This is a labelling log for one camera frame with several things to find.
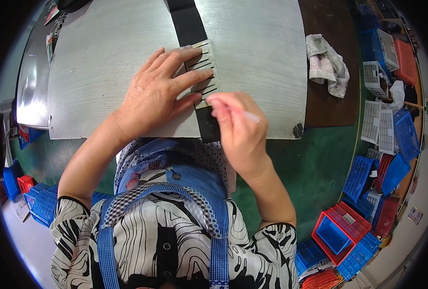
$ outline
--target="right hand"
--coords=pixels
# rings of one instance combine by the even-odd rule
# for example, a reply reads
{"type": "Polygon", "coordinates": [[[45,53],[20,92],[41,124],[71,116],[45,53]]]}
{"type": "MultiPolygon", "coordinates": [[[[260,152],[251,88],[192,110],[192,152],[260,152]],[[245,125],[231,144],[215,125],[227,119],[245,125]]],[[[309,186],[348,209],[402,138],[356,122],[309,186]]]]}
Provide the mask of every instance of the right hand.
{"type": "Polygon", "coordinates": [[[219,92],[207,99],[212,116],[220,126],[220,139],[233,169],[245,180],[259,177],[271,160],[265,151],[268,121],[255,101],[245,92],[219,92]],[[260,117],[254,123],[244,111],[260,117]]]}

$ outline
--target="dirty cloth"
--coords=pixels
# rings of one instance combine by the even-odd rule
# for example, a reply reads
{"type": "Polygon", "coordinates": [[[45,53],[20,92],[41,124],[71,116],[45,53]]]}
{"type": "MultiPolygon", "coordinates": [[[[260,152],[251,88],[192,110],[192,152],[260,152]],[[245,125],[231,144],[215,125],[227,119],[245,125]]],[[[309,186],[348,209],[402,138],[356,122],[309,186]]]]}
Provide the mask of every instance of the dirty cloth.
{"type": "Polygon", "coordinates": [[[310,63],[309,79],[319,84],[328,80],[328,92],[343,99],[350,75],[342,56],[336,53],[321,34],[307,35],[305,46],[310,63]]]}

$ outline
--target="left hand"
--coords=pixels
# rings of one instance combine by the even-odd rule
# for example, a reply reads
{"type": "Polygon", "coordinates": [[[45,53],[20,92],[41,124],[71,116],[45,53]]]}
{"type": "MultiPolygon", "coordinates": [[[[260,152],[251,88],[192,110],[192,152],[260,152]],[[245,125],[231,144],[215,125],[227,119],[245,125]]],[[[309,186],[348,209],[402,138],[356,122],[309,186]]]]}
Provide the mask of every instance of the left hand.
{"type": "Polygon", "coordinates": [[[114,112],[116,121],[129,140],[164,124],[201,97],[193,93],[176,100],[187,88],[212,76],[212,69],[190,71],[174,79],[172,75],[181,64],[202,53],[191,46],[165,52],[159,49],[141,67],[130,83],[121,106],[114,112]]]}

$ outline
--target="black tape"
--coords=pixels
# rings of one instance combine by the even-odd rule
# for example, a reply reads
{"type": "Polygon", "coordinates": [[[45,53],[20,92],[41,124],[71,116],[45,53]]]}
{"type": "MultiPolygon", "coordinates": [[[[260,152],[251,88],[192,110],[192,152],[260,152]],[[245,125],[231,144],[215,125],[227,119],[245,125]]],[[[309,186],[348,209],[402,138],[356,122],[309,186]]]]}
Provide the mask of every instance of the black tape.
{"type": "MultiPolygon", "coordinates": [[[[207,40],[206,31],[194,0],[167,0],[167,4],[180,46],[207,40]]],[[[220,141],[220,128],[217,119],[211,115],[212,107],[203,107],[195,111],[203,142],[220,141]]]]}
{"type": "Polygon", "coordinates": [[[204,143],[220,141],[220,127],[217,119],[211,115],[212,106],[194,110],[198,119],[199,133],[204,143]]]}
{"type": "Polygon", "coordinates": [[[167,0],[167,4],[181,47],[207,40],[194,0],[167,0]]]}

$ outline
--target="forearm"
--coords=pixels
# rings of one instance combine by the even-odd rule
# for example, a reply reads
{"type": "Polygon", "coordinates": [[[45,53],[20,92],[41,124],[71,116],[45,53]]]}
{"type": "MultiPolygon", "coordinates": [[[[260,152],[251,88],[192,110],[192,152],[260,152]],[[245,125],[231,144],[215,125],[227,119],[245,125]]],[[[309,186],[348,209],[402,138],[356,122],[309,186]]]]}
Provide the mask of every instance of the forearm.
{"type": "Polygon", "coordinates": [[[268,156],[263,167],[264,171],[260,176],[245,179],[254,191],[257,209],[262,217],[259,229],[273,223],[290,223],[296,226],[296,211],[268,156]]]}
{"type": "Polygon", "coordinates": [[[71,196],[92,206],[92,194],[111,160],[130,139],[122,133],[112,113],[74,154],[58,186],[58,196],[71,196]]]}

